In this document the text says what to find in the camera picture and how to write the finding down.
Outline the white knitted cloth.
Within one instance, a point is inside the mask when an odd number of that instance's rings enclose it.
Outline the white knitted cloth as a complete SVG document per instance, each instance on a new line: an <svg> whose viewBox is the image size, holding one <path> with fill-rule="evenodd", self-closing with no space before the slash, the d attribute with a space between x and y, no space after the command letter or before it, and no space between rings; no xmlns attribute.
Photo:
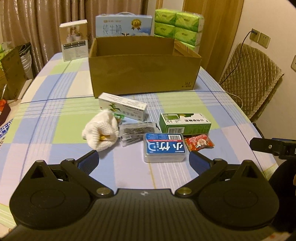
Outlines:
<svg viewBox="0 0 296 241"><path fill-rule="evenodd" d="M93 117L82 131L82 138L97 152L110 148L118 139L118 123L109 110L102 110Z"/></svg>

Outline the green white spray box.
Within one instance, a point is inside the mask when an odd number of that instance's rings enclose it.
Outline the green white spray box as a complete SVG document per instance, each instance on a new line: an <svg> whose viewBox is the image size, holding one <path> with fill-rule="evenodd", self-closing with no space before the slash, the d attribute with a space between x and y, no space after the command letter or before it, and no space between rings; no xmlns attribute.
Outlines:
<svg viewBox="0 0 296 241"><path fill-rule="evenodd" d="M184 136L207 134L211 122L200 113L162 113L159 126L163 133L181 133Z"/></svg>

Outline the clear bag of hairpins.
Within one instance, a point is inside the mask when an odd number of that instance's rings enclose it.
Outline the clear bag of hairpins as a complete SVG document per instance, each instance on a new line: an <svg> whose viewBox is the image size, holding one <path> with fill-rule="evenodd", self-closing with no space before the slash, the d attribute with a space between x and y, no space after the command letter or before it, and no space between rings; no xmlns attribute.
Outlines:
<svg viewBox="0 0 296 241"><path fill-rule="evenodd" d="M160 132L155 122L122 124L119 127L120 143L123 147L126 147L142 141L145 133Z"/></svg>

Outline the red candy wrapper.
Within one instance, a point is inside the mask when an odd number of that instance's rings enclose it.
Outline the red candy wrapper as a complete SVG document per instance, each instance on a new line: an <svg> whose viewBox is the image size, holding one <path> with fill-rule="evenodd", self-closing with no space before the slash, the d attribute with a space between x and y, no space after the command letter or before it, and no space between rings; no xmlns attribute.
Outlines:
<svg viewBox="0 0 296 241"><path fill-rule="evenodd" d="M214 147L214 143L205 134L185 138L185 143L190 152Z"/></svg>

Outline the clear blue floss box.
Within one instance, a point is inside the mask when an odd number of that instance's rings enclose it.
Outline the clear blue floss box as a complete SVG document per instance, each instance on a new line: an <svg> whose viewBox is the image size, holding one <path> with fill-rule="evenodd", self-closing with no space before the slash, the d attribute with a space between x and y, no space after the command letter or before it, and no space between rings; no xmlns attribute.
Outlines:
<svg viewBox="0 0 296 241"><path fill-rule="evenodd" d="M144 161L146 163L182 162L187 147L180 133L145 133Z"/></svg>

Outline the green wrapped candy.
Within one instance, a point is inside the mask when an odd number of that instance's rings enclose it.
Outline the green wrapped candy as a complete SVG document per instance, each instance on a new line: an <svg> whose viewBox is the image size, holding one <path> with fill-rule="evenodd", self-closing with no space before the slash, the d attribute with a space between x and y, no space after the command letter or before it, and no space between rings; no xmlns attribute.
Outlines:
<svg viewBox="0 0 296 241"><path fill-rule="evenodd" d="M118 122L121 122L125 118L123 114L117 114L117 113L114 114L114 117Z"/></svg>

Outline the quilted brown chair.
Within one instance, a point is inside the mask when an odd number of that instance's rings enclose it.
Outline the quilted brown chair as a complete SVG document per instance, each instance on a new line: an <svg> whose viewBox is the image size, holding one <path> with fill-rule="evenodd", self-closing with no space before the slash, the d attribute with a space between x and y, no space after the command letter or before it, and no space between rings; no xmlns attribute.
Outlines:
<svg viewBox="0 0 296 241"><path fill-rule="evenodd" d="M282 82L283 71L267 54L239 43L219 80L251 121L257 120Z"/></svg>

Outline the white green medicine box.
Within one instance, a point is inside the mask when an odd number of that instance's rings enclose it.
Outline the white green medicine box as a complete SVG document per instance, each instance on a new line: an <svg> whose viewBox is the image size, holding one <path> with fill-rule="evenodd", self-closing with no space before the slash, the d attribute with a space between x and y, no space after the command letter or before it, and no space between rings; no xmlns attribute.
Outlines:
<svg viewBox="0 0 296 241"><path fill-rule="evenodd" d="M108 109L137 121L145 121L147 118L146 103L105 92L100 94L98 101L101 110Z"/></svg>

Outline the brown cardboard box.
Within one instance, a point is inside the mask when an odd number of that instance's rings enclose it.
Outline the brown cardboard box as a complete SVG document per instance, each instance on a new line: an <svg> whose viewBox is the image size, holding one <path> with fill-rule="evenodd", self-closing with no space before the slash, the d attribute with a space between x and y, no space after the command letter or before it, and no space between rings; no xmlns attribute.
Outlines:
<svg viewBox="0 0 296 241"><path fill-rule="evenodd" d="M178 40L153 36L100 37L89 69L94 97L192 90L202 58Z"/></svg>

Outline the brown carton on floor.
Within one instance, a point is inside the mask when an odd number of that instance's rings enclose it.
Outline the brown carton on floor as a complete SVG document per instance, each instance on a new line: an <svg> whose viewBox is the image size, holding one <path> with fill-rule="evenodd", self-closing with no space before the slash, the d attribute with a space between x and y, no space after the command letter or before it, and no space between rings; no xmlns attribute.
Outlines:
<svg viewBox="0 0 296 241"><path fill-rule="evenodd" d="M18 99L26 81L33 79L31 43L13 47L1 43L1 98Z"/></svg>

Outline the white product box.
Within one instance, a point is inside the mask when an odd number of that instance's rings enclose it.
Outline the white product box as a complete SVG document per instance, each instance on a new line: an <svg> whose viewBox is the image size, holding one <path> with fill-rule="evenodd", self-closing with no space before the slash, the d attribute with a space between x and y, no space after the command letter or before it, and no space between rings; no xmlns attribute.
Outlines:
<svg viewBox="0 0 296 241"><path fill-rule="evenodd" d="M65 62L88 57L87 20L62 23L59 33Z"/></svg>

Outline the green tissue pack stack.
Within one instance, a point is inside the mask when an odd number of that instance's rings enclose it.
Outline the green tissue pack stack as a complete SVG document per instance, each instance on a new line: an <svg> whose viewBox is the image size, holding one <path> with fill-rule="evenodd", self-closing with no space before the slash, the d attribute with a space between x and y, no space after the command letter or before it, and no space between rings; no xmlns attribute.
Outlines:
<svg viewBox="0 0 296 241"><path fill-rule="evenodd" d="M186 11L157 9L154 15L154 36L172 38L199 52L204 16Z"/></svg>

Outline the beige curtain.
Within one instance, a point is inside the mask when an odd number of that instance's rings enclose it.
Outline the beige curtain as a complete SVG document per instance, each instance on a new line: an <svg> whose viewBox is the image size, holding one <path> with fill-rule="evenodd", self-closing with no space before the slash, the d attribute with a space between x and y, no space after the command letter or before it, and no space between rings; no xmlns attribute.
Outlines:
<svg viewBox="0 0 296 241"><path fill-rule="evenodd" d="M95 37L95 17L129 12L146 14L147 1L39 0L1 1L1 34L14 46L32 45L32 72L37 75L54 54L61 51L59 26L86 19L89 42Z"/></svg>

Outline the blue milk carton box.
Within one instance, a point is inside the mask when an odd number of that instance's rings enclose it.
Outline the blue milk carton box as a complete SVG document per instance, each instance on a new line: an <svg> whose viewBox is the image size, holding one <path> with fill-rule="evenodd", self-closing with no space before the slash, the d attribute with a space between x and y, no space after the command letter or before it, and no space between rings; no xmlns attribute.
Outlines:
<svg viewBox="0 0 296 241"><path fill-rule="evenodd" d="M132 13L102 14L95 17L96 37L150 36L152 16Z"/></svg>

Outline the wall power socket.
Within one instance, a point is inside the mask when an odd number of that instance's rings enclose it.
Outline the wall power socket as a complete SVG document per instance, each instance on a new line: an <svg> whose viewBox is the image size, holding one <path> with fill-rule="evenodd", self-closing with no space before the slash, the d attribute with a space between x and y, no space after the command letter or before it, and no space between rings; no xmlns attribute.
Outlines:
<svg viewBox="0 0 296 241"><path fill-rule="evenodd" d="M256 29L252 29L249 39L255 43L258 43L260 37L260 32Z"/></svg>

